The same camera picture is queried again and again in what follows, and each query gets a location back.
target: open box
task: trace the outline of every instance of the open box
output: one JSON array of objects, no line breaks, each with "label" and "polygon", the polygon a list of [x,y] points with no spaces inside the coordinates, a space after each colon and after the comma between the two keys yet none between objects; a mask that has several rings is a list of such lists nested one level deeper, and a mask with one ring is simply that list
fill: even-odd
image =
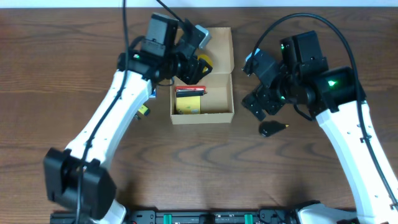
[{"label": "open box", "polygon": [[[202,78],[197,85],[206,86],[207,94],[201,96],[200,114],[178,114],[175,109],[175,87],[186,85],[175,78],[170,87],[170,117],[173,124],[230,123],[234,116],[231,72],[234,68],[231,28],[207,28],[212,36],[204,50],[196,55],[206,54],[213,61],[213,71]],[[177,32],[177,40],[182,30]]]}]

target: wooden table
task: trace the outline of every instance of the wooden table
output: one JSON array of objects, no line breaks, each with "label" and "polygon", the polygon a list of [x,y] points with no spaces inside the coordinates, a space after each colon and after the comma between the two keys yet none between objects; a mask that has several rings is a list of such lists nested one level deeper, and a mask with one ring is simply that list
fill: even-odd
[{"label": "wooden table", "polygon": [[[130,39],[146,33],[151,13],[128,9]],[[275,20],[299,11],[325,16],[340,28],[356,56],[378,137],[398,171],[398,9],[176,9],[204,27],[232,27],[235,116],[231,124],[172,125],[169,89],[133,122],[113,161],[118,199],[158,209],[258,208],[310,199],[352,208],[353,197],[336,154],[317,123],[292,106],[268,117],[290,124],[264,139],[240,102],[258,83],[244,58]],[[336,35],[311,19],[286,21],[261,48],[281,58],[279,40],[315,29],[330,67],[348,65]],[[0,11],[0,223],[48,223],[42,159],[63,149],[105,96],[124,50],[120,9]]]}]

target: box flap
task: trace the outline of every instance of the box flap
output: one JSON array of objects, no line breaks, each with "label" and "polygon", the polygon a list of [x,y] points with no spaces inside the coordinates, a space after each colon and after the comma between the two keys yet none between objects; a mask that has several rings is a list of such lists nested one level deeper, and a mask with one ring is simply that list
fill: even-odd
[{"label": "box flap", "polygon": [[[234,69],[234,53],[230,27],[206,28],[211,34],[211,40],[204,50],[198,49],[196,55],[206,54],[213,61],[211,74],[231,73]],[[183,31],[177,31],[176,42]]]}]

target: green light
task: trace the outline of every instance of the green light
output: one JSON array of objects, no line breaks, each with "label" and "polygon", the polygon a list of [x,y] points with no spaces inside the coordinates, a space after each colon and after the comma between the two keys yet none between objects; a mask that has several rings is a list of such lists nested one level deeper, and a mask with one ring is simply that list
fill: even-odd
[{"label": "green light", "polygon": [[328,81],[328,83],[329,83],[329,86],[334,86],[334,85],[337,84],[337,82],[335,82],[335,81],[333,81],[333,80]]}]

